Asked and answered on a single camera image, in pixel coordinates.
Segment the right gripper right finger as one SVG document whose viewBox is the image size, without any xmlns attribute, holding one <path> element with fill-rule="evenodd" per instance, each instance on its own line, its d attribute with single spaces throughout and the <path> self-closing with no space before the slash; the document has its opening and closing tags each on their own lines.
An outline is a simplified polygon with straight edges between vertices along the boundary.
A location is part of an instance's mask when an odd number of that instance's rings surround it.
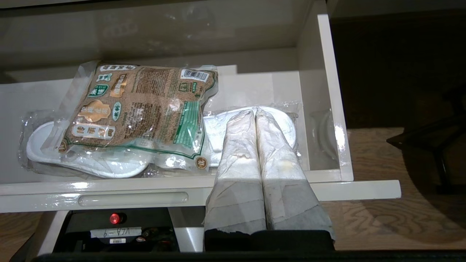
<svg viewBox="0 0 466 262">
<path fill-rule="evenodd" d="M 275 118 L 256 111 L 258 162 L 266 221 L 271 230 L 323 230 L 336 239 L 323 209 Z"/>
</svg>

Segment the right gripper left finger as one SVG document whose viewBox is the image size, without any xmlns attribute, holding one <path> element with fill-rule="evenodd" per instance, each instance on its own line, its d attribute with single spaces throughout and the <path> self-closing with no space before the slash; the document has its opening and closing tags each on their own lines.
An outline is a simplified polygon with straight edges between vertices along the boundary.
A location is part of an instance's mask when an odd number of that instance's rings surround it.
<svg viewBox="0 0 466 262">
<path fill-rule="evenodd" d="M 265 229 L 255 114 L 240 111 L 226 125 L 222 156 L 206 201 L 204 231 L 255 233 Z"/>
</svg>

